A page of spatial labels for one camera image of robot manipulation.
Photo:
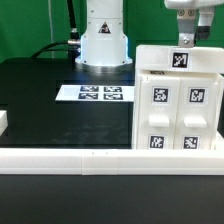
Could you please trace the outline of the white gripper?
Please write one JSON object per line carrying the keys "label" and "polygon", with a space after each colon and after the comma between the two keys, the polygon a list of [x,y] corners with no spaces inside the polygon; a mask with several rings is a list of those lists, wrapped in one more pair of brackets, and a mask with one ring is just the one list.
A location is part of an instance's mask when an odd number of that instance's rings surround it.
{"label": "white gripper", "polygon": [[208,6],[214,6],[215,0],[164,0],[164,4],[168,9],[178,9],[178,45],[180,47],[191,48],[195,44],[195,9],[200,8],[196,39],[206,40],[210,37],[214,8]]}

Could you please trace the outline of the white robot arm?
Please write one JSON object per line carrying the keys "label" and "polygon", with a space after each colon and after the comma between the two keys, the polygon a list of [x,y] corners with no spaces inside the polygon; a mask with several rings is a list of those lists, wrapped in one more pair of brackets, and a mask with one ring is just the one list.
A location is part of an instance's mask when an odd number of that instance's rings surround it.
{"label": "white robot arm", "polygon": [[[86,0],[87,28],[81,36],[81,52],[75,59],[79,69],[114,73],[132,68],[128,37],[123,32],[123,0]],[[191,48],[207,39],[214,9],[224,0],[164,0],[167,9],[177,11],[178,45]]]}

